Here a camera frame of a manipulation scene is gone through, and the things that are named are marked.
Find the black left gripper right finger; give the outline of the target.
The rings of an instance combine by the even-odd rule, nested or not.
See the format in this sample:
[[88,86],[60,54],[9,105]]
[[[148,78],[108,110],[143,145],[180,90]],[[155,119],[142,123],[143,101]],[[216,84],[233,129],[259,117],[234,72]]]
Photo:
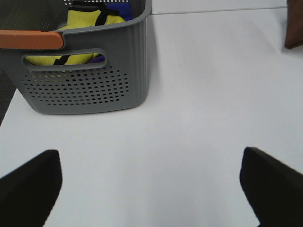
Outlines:
[[246,147],[240,184],[261,227],[303,225],[303,175],[266,152]]

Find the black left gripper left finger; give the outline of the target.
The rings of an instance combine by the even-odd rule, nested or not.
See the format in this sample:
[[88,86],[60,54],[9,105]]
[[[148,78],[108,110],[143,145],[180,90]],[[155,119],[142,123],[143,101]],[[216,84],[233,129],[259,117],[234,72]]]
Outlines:
[[57,150],[46,150],[0,179],[0,225],[42,227],[62,187]]

